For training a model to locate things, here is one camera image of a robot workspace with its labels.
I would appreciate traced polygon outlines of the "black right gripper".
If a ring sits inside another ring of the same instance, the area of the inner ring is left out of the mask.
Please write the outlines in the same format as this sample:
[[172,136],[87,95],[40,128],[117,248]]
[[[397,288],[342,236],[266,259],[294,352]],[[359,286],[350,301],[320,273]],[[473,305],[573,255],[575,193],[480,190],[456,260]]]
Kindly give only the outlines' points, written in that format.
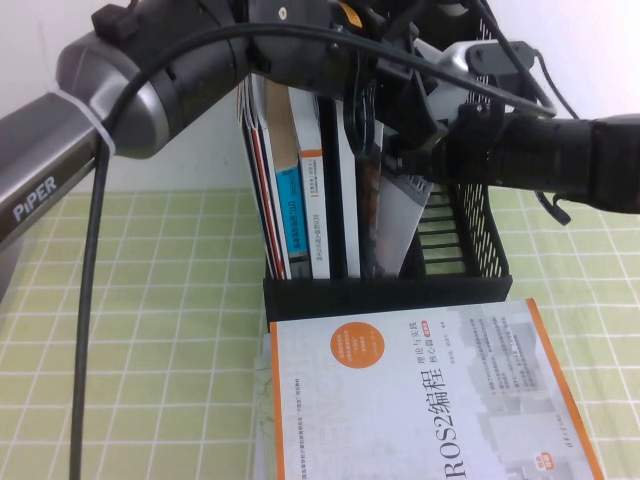
[[467,103],[439,153],[427,150],[385,152],[384,167],[393,175],[442,176],[445,184],[489,184],[490,151],[504,130],[504,107],[491,103]]

